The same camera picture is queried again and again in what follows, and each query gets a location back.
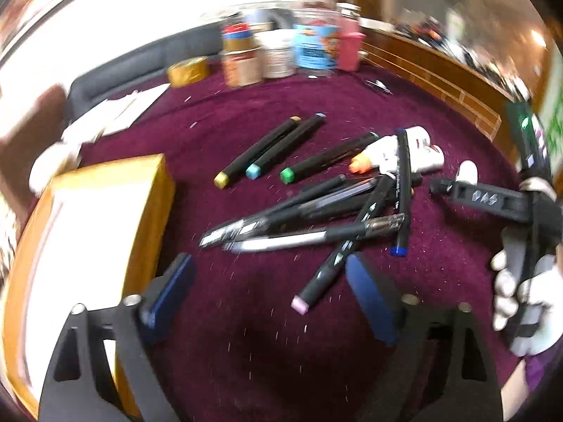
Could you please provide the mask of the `purple sleeved right forearm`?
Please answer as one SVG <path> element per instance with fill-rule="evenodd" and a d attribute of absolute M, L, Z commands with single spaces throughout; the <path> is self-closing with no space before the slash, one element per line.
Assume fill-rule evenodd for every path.
<path fill-rule="evenodd" d="M 546 384 L 560 362 L 560 353 L 552 350 L 523 359 L 501 388 L 503 420 L 511 421 L 532 401 L 532 396 Z"/>

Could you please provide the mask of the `white gloved right hand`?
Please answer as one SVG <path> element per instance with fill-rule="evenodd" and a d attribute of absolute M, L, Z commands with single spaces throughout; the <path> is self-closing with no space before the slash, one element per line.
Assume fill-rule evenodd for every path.
<path fill-rule="evenodd" d="M 512 354 L 538 355 L 562 337 L 560 247 L 530 257 L 530 232 L 522 227 L 506 227 L 501 240 L 503 249 L 491 261 L 496 272 L 492 329 L 503 333 Z"/>

